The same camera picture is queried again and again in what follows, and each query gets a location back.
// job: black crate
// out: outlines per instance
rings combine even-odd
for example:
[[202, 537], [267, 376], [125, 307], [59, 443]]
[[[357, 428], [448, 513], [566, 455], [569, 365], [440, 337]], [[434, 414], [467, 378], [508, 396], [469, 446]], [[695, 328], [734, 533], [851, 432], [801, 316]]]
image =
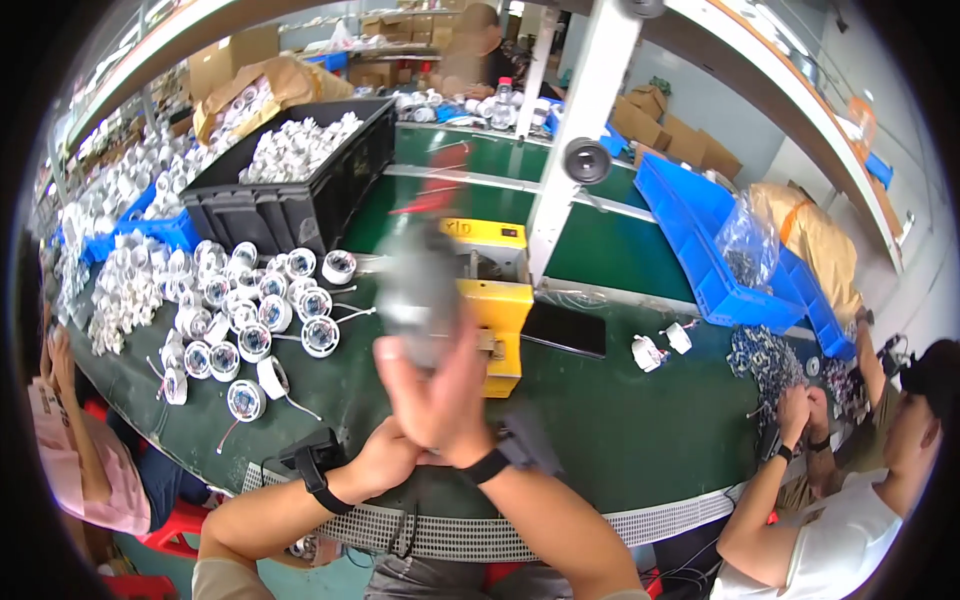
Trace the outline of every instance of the black crate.
[[[308, 180], [292, 183], [237, 181], [250, 165], [260, 135], [287, 121], [313, 117], [327, 127], [353, 111], [364, 123]], [[373, 182], [394, 161], [396, 112], [392, 98], [354, 99], [300, 105], [281, 111], [200, 173], [180, 199], [203, 239], [231, 252], [253, 242], [262, 254], [309, 248], [324, 255], [343, 238], [350, 217]]]

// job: smartphone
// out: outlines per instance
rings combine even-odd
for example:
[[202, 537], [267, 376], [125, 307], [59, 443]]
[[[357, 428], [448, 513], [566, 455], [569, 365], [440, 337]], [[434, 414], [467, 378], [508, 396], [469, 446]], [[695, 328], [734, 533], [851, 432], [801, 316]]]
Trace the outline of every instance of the smartphone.
[[607, 356], [606, 321], [546, 302], [534, 302], [520, 337], [592, 358]]

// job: pink shirt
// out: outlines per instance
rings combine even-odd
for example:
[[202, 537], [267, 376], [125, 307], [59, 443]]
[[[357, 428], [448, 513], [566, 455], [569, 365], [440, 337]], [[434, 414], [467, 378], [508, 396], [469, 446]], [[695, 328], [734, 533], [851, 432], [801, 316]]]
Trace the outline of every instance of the pink shirt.
[[88, 523], [140, 536], [150, 530], [150, 503], [130, 452], [109, 426], [84, 413], [84, 425], [97, 446], [112, 487], [106, 504], [84, 500], [80, 455], [70, 418], [52, 388], [40, 379], [28, 388], [40, 461], [60, 507]]

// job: gray shorts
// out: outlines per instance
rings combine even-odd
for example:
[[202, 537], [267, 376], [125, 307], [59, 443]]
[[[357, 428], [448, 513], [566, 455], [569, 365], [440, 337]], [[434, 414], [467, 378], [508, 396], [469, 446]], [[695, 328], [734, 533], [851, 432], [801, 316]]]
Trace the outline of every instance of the gray shorts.
[[566, 600], [570, 584], [543, 563], [525, 564], [483, 591], [485, 564], [381, 555], [364, 590], [365, 600]]

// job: perforated metal strip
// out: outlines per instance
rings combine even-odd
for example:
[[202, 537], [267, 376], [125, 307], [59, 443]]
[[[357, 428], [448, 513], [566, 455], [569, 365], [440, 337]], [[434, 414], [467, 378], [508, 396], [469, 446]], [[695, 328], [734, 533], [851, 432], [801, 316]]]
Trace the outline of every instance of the perforated metal strip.
[[[244, 478], [243, 491], [260, 487], [260, 467], [250, 463]], [[273, 485], [288, 481], [268, 469], [263, 470], [263, 483]], [[664, 540], [709, 523], [733, 510], [745, 483], [729, 489], [661, 504], [645, 509], [609, 513], [604, 518], [628, 546], [639, 546]], [[507, 563], [535, 561], [538, 558], [516, 534], [510, 521], [503, 518], [442, 518], [419, 516], [417, 540], [413, 556], [460, 561], [466, 563]], [[317, 529], [319, 535], [358, 548], [387, 551], [396, 535], [393, 552], [403, 554], [414, 531], [413, 514], [361, 504], [348, 515], [337, 516]]]

